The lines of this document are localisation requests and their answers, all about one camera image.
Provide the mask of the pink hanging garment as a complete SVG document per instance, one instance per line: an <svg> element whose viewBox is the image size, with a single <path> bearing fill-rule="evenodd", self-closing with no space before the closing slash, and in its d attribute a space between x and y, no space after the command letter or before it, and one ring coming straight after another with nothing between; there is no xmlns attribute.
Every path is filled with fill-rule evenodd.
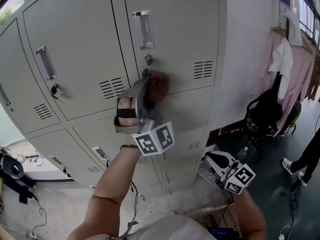
<svg viewBox="0 0 320 240"><path fill-rule="evenodd" d="M301 31L302 46L291 46L293 65L288 79L288 87L283 99L280 100L282 105L282 117L276 123L277 130L274 136L281 135L285 122L295 105L296 100L301 102L307 96L307 91L311 81L316 51L313 48L309 37L305 31Z"/></svg>

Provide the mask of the person's right forearm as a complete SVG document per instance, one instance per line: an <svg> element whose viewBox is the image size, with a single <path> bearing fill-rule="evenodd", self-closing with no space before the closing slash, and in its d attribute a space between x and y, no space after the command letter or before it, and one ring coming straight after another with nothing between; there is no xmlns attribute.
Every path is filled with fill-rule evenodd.
<svg viewBox="0 0 320 240"><path fill-rule="evenodd" d="M267 240L265 218L247 190L238 196L240 205L236 208L243 240Z"/></svg>

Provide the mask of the clear plastic water bottle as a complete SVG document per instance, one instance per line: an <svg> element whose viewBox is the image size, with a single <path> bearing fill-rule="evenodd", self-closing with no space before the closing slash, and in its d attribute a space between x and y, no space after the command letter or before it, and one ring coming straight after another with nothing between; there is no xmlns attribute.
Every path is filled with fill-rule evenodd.
<svg viewBox="0 0 320 240"><path fill-rule="evenodd" d="M245 146L237 153L236 155L237 160L242 161L246 157L247 153L248 153L248 147Z"/></svg>

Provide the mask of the person's left forearm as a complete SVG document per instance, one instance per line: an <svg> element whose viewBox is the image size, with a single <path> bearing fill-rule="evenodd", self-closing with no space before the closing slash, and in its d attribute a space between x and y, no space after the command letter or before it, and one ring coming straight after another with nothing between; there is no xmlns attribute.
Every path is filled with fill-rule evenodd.
<svg viewBox="0 0 320 240"><path fill-rule="evenodd" d="M131 136L124 144L134 145ZM139 149L122 148L98 181L89 199L83 222L67 240L87 240L98 235L117 237L120 230L120 208L126 197L141 153Z"/></svg>

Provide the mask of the person's white t-shirt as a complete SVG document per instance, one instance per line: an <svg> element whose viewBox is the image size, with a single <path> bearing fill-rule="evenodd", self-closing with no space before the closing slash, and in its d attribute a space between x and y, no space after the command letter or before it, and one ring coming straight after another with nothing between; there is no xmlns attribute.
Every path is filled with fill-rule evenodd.
<svg viewBox="0 0 320 240"><path fill-rule="evenodd" d="M192 218L170 212L153 212L120 237L106 240L217 240Z"/></svg>

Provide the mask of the black metal chair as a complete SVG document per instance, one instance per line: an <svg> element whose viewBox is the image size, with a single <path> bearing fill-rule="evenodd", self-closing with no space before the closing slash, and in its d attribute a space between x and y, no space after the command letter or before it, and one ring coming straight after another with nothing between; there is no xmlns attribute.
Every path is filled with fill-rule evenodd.
<svg viewBox="0 0 320 240"><path fill-rule="evenodd" d="M258 147L258 141L260 138L265 137L270 129L274 126L274 112L272 106L273 95L270 90L262 93L258 98L249 103L244 118L245 135L252 144L252 148L256 149L258 158L256 164L262 159L262 153Z"/></svg>

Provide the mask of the yellow-green backpack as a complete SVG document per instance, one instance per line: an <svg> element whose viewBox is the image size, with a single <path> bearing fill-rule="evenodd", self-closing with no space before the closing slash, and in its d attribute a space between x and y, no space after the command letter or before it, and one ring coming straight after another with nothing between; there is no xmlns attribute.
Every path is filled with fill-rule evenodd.
<svg viewBox="0 0 320 240"><path fill-rule="evenodd" d="M291 112L289 113L288 117L287 117L287 121L288 121L288 124L287 124L287 128L285 130L285 133L287 134L291 128L293 128L293 131L292 131L292 135L294 134L294 132L296 131L296 122L301 114L301 111L302 111L302 103L297 99L294 103L294 106L291 110Z"/></svg>

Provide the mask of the person's left hand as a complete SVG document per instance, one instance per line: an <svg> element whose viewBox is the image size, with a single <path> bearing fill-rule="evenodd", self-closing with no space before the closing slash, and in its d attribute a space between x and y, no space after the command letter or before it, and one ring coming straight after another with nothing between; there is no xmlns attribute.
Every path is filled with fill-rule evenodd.
<svg viewBox="0 0 320 240"><path fill-rule="evenodd" d="M133 99L130 97L121 98L119 100L119 103L117 105L117 109L134 109L135 108L135 102L133 102ZM119 124L122 127L133 127L138 124L138 121L136 118L122 118L118 116Z"/></svg>

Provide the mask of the brown cleaning cloth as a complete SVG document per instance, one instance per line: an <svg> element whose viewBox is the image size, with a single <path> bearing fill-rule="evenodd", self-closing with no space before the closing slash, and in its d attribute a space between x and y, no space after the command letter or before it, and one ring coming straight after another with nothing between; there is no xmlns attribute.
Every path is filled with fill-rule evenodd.
<svg viewBox="0 0 320 240"><path fill-rule="evenodd" d="M150 76L149 100L153 103L162 102L169 93L170 81L168 76L157 70L149 70L147 75Z"/></svg>

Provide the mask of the wooden slatted platform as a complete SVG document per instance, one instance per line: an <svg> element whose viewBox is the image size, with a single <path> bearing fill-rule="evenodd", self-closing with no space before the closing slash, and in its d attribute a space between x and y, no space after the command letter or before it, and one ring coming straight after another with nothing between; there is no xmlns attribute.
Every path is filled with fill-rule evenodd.
<svg viewBox="0 0 320 240"><path fill-rule="evenodd" d="M199 216L195 219L207 231L208 228L229 228L239 233L239 239L243 240L240 230L238 217L234 204L229 204L226 207L213 210L207 214Z"/></svg>

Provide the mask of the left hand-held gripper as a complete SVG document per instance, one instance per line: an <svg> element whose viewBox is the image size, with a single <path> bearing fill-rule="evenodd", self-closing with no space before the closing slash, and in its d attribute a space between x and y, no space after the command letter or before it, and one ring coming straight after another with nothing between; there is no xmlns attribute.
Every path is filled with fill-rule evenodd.
<svg viewBox="0 0 320 240"><path fill-rule="evenodd" d="M162 154L175 144L172 123L164 123L159 103L151 102L151 76L146 75L137 81L131 88L121 93L120 99L132 98L135 108L116 108L116 116L113 123L117 133L130 135L139 147L143 156ZM119 118L136 118L137 125L123 127Z"/></svg>

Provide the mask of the metal key bunch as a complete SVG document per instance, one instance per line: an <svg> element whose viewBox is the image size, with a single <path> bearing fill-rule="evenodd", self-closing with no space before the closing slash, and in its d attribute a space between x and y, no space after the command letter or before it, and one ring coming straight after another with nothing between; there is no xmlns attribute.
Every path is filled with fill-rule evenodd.
<svg viewBox="0 0 320 240"><path fill-rule="evenodd" d="M50 90L50 93L51 93L51 97L56 100L56 101L60 101L61 103L64 104L64 102L62 100L60 100L57 96L57 92L58 92L58 88L59 88L59 84L58 83L55 83L51 90Z"/></svg>
<svg viewBox="0 0 320 240"><path fill-rule="evenodd" d="M142 74L141 74L141 76L143 78L145 78L146 76L148 76L150 74L150 70L152 69L152 63L154 61L152 55L149 54L149 53L147 53L144 56L144 59L145 59L145 63L143 65L143 71L142 71Z"/></svg>

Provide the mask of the grey metal locker door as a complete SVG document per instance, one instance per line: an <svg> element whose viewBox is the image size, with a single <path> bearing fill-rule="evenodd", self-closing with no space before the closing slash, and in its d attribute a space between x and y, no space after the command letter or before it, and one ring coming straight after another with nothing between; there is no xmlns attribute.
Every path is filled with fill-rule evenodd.
<svg viewBox="0 0 320 240"><path fill-rule="evenodd" d="M169 77L170 93L213 86L220 23L219 0L125 0L138 69L145 55ZM132 13L150 11L154 48L139 50Z"/></svg>

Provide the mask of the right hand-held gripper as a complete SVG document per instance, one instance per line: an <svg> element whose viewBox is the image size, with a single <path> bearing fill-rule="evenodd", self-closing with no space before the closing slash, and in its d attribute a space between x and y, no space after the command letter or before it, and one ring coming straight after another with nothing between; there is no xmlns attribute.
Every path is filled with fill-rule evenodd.
<svg viewBox="0 0 320 240"><path fill-rule="evenodd" d="M246 163L235 161L234 157L225 151L207 151L205 162L218 177L221 177L223 188L236 195L240 195L256 177Z"/></svg>

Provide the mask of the off-white hanging jacket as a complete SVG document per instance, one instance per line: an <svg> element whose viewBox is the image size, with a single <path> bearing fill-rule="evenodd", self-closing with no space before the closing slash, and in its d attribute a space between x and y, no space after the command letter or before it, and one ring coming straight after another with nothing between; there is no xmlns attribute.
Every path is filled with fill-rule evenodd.
<svg viewBox="0 0 320 240"><path fill-rule="evenodd" d="M283 30L287 29L287 20L289 21L288 42L292 46L301 47L303 41L298 16L290 10L285 11L278 19L278 24Z"/></svg>

